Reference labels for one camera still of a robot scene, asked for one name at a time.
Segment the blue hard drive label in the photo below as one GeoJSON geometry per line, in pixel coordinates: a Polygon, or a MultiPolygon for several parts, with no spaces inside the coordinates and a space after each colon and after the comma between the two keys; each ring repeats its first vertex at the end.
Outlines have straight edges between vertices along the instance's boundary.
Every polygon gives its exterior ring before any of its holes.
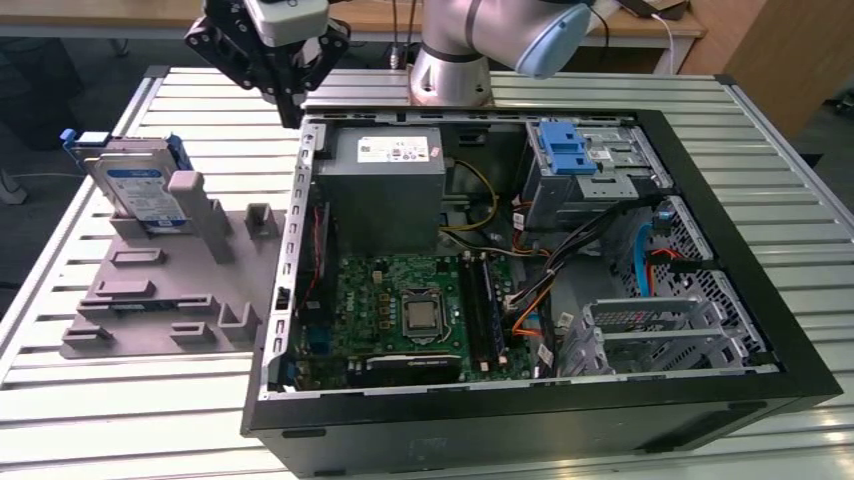
{"type": "Polygon", "coordinates": [[[133,216],[152,231],[186,223],[177,201],[165,191],[166,180],[156,169],[106,170],[112,190],[133,216]]]}

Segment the green motherboard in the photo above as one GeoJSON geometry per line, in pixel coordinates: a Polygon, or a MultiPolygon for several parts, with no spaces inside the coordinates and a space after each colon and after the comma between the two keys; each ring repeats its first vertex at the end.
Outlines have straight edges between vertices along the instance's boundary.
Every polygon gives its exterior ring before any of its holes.
{"type": "MultiPolygon", "coordinates": [[[[328,347],[301,366],[309,379],[304,387],[348,388],[340,360],[378,355],[456,355],[461,359],[457,382],[529,378],[524,343],[505,350],[500,366],[484,371],[472,365],[457,262],[453,256],[338,260],[334,321],[328,330],[306,333],[309,343],[328,342],[328,347]]],[[[488,270],[500,298],[512,289],[505,258],[488,259],[488,270]]]]}

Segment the label sticker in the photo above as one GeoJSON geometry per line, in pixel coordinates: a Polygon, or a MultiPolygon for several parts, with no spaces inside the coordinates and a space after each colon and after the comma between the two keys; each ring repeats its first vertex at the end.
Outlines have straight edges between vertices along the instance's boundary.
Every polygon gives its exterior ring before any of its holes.
{"type": "Polygon", "coordinates": [[[551,362],[555,359],[555,354],[551,353],[551,350],[548,350],[548,347],[545,347],[545,344],[543,343],[539,344],[539,348],[536,349],[536,356],[545,363],[545,365],[551,367],[551,362]]]}
{"type": "Polygon", "coordinates": [[[524,230],[524,215],[517,212],[512,214],[512,228],[524,230]]]}
{"type": "Polygon", "coordinates": [[[106,170],[106,176],[121,203],[146,226],[170,229],[186,222],[177,201],[165,191],[166,181],[160,170],[106,170]]]}
{"type": "Polygon", "coordinates": [[[612,160],[611,159],[611,152],[608,151],[607,148],[604,149],[597,149],[597,150],[587,150],[587,156],[589,157],[591,160],[612,160]]]}
{"type": "Polygon", "coordinates": [[[361,137],[358,163],[428,162],[426,137],[361,137]]]}
{"type": "Polygon", "coordinates": [[[560,317],[557,318],[557,321],[555,322],[555,327],[556,328],[569,328],[569,323],[572,323],[572,319],[575,317],[572,316],[571,313],[560,313],[560,317]]]}

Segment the motherboard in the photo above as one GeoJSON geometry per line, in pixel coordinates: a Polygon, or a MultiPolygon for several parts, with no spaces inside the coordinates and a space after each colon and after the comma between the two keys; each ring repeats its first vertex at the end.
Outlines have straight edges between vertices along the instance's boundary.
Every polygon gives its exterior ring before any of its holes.
{"type": "Polygon", "coordinates": [[[341,257],[333,322],[305,327],[302,388],[374,386],[372,371],[382,386],[529,378],[525,344],[504,344],[510,291],[504,257],[341,257]]]}

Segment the power supply label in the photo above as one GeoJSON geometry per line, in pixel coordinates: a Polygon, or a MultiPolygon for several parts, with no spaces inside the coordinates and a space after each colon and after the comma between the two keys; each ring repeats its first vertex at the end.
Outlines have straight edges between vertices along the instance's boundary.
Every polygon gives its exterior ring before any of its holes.
{"type": "Polygon", "coordinates": [[[186,223],[186,215],[165,191],[166,180],[160,170],[106,170],[106,176],[121,203],[152,230],[186,223]]]}
{"type": "Polygon", "coordinates": [[[426,137],[361,137],[358,163],[428,162],[426,137]]]}

